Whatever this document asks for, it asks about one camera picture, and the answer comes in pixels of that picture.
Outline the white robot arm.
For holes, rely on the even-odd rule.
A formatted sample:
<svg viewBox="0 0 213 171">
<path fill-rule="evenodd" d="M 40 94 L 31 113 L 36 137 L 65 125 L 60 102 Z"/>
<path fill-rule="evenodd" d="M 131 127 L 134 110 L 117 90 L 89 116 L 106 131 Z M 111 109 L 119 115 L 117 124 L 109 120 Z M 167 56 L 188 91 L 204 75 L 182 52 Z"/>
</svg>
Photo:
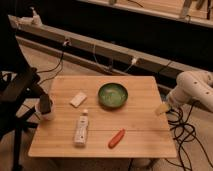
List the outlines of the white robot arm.
<svg viewBox="0 0 213 171">
<path fill-rule="evenodd" d="M 166 101 L 155 110 L 156 115 L 179 108 L 196 98 L 213 112 L 213 73 L 205 70 L 185 71 L 176 78 L 177 85 L 168 93 Z"/>
</svg>

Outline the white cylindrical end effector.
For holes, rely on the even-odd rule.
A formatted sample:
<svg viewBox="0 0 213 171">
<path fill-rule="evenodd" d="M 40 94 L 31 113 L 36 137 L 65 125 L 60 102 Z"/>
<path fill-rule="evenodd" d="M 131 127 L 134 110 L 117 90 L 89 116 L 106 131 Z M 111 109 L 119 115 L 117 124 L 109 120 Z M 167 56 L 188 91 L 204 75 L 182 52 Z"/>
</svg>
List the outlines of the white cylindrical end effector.
<svg viewBox="0 0 213 171">
<path fill-rule="evenodd" d="M 172 108 L 178 108 L 181 106 L 181 101 L 177 98 L 177 96 L 170 92 L 166 100 L 163 101 L 156 109 L 155 109 L 155 114 L 157 116 L 166 113 L 170 111 Z"/>
</svg>

